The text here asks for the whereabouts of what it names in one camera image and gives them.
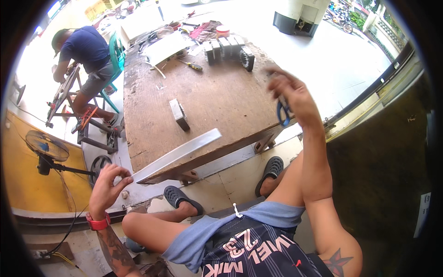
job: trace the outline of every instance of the gray shorts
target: gray shorts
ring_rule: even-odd
[[[112,61],[109,59],[108,63],[99,70],[89,73],[88,80],[82,85],[80,92],[89,97],[96,96],[114,75],[114,67]]]
[[[293,228],[302,221],[304,211],[305,207],[264,201],[240,214],[276,228]],[[205,215],[181,232],[163,253],[163,257],[173,263],[186,265],[190,271],[197,273],[205,254],[206,242],[235,217],[233,214],[218,219]]]

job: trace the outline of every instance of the wooden workbench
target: wooden workbench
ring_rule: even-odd
[[[186,179],[183,173],[211,162],[254,142],[257,152],[282,130],[276,102],[266,92],[269,76],[264,70],[274,62],[259,48],[246,44],[254,53],[254,69],[247,72],[239,61],[222,61],[209,66],[204,52],[188,56],[186,62],[203,67],[197,72],[171,59],[162,69],[149,70],[137,44],[130,48],[124,65],[124,119],[129,156],[134,172],[212,128],[222,137],[189,156],[163,168],[141,183]],[[162,68],[166,61],[157,67]],[[169,101],[177,98],[190,126],[184,132],[175,122]]]

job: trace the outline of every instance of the stacked metal parts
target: stacked metal parts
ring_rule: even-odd
[[[255,56],[239,35],[205,41],[203,47],[210,66],[221,60],[239,60],[248,72],[254,67]]]

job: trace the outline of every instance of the tattoo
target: tattoo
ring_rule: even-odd
[[[334,273],[338,277],[343,277],[343,266],[352,258],[353,257],[342,258],[339,248],[329,260],[323,260],[323,262],[332,273]]]
[[[114,273],[120,270],[125,271],[125,275],[131,271],[137,270],[134,260],[131,258],[111,226],[97,231],[98,241],[106,261]]]

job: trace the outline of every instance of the man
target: man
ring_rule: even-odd
[[[357,277],[362,253],[357,241],[341,226],[332,201],[332,177],[317,107],[304,83],[278,69],[268,89],[283,95],[303,129],[303,151],[284,171],[278,157],[269,161],[259,195],[267,199],[247,211],[217,219],[204,216],[196,223],[179,223],[202,213],[202,207],[179,189],[169,186],[164,197],[174,211],[129,213],[123,219],[128,238],[167,260],[201,267],[202,276],[338,276]],[[123,180],[112,186],[115,176]],[[120,191],[133,181],[126,169],[107,165],[89,202],[94,220],[105,218]],[[306,255],[290,238],[306,209],[314,233],[315,254]],[[140,276],[111,227],[98,231],[111,268],[118,276]]]
[[[81,63],[88,73],[88,80],[75,97],[72,110],[78,115],[83,115],[88,108],[94,110],[95,106],[88,104],[110,81],[114,74],[113,65],[109,55],[109,45],[105,39],[92,26],[84,26],[70,31],[62,29],[55,33],[52,39],[52,48],[57,55],[60,52],[58,65],[55,68],[54,81],[63,83],[64,74],[69,62]],[[118,114],[104,111],[100,108],[95,112],[95,117],[103,118],[109,125],[114,125]]]

